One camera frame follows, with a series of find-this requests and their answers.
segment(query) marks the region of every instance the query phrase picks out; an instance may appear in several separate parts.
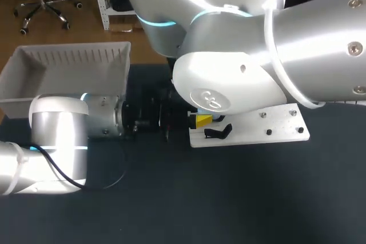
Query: black clip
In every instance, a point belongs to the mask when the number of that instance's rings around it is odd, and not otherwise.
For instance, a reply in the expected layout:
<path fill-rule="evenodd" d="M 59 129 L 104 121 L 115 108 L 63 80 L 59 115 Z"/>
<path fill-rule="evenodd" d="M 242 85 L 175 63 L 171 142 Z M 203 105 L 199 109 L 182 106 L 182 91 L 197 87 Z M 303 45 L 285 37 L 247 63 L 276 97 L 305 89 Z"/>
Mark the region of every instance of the black clip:
<path fill-rule="evenodd" d="M 233 125 L 231 125 L 231 124 L 227 125 L 223 131 L 205 129 L 205 136 L 206 136 L 206 138 L 226 139 L 232 130 L 233 130 Z"/>

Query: yellow block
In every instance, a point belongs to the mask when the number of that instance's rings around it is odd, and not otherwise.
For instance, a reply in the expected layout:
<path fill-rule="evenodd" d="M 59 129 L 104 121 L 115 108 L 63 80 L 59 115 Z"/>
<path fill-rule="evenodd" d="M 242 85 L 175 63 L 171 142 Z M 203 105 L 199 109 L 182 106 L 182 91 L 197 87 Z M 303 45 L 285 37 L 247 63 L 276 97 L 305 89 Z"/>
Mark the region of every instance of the yellow block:
<path fill-rule="evenodd" d="M 204 127 L 212 123 L 212 115 L 197 115 L 196 116 L 196 127 Z"/>

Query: metal shelf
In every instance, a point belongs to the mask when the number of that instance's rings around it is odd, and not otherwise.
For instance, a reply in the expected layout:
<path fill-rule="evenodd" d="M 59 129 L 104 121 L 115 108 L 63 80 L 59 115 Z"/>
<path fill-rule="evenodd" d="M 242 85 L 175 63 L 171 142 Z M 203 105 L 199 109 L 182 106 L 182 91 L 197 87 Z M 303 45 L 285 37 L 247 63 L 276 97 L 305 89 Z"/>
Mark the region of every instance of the metal shelf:
<path fill-rule="evenodd" d="M 115 11 L 109 6 L 106 0 L 97 0 L 99 5 L 99 11 L 101 12 L 101 18 L 103 27 L 105 30 L 109 30 L 109 16 L 110 15 L 133 15 L 134 11 Z"/>

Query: logo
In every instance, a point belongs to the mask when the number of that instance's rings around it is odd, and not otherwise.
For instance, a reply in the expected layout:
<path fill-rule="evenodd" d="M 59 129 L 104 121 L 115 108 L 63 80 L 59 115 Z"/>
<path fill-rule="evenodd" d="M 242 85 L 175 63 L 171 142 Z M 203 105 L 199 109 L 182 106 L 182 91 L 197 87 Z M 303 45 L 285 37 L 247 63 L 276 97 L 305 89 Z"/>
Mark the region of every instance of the logo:
<path fill-rule="evenodd" d="M 221 93 L 209 89 L 196 89 L 190 94 L 191 100 L 201 109 L 222 112 L 230 108 L 230 101 Z"/>
<path fill-rule="evenodd" d="M 206 100 L 207 105 L 210 106 L 211 108 L 213 108 L 213 109 L 221 109 L 221 105 L 218 102 L 216 102 L 215 97 L 212 96 L 212 94 L 211 94 L 210 91 L 204 91 L 201 94 L 201 97 L 204 100 Z"/>

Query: white tray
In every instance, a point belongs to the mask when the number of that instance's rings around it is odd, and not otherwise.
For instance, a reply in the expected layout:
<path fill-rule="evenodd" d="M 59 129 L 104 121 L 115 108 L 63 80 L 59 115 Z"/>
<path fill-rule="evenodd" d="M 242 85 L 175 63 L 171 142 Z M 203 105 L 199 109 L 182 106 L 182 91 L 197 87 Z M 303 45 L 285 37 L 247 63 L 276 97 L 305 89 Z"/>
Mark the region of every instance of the white tray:
<path fill-rule="evenodd" d="M 27 118 L 40 94 L 126 93 L 130 42 L 20 46 L 0 74 L 0 108 Z"/>
<path fill-rule="evenodd" d="M 225 140 L 209 139 L 205 129 L 223 131 L 228 124 L 233 130 Z M 297 104 L 270 107 L 240 115 L 227 116 L 222 122 L 214 122 L 197 130 L 189 130 L 192 147 L 218 147 L 247 144 L 307 141 L 310 133 Z"/>

